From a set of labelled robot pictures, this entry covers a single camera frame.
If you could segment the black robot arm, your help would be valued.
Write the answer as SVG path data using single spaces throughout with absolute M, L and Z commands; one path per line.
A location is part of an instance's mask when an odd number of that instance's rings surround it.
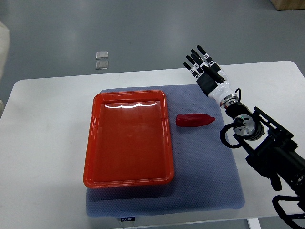
M 292 133 L 258 107 L 250 112 L 240 100 L 241 89 L 237 89 L 221 102 L 233 122 L 222 128 L 220 140 L 231 149 L 242 147 L 248 153 L 247 163 L 269 179 L 275 191 L 282 190 L 281 180 L 289 185 L 295 196 L 277 195 L 272 204 L 288 226 L 299 229 L 295 221 L 304 219 L 304 213 L 288 215 L 280 202 L 296 202 L 301 210 L 305 209 L 305 160 L 295 152 L 298 145 Z

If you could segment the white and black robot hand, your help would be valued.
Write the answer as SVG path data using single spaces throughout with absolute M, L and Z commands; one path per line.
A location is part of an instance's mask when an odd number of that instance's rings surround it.
M 240 101 L 237 93 L 231 89 L 226 73 L 200 45 L 197 45 L 197 50 L 192 49 L 186 59 L 188 62 L 183 64 L 184 67 L 196 79 L 203 93 L 213 98 L 221 108 L 226 109 Z

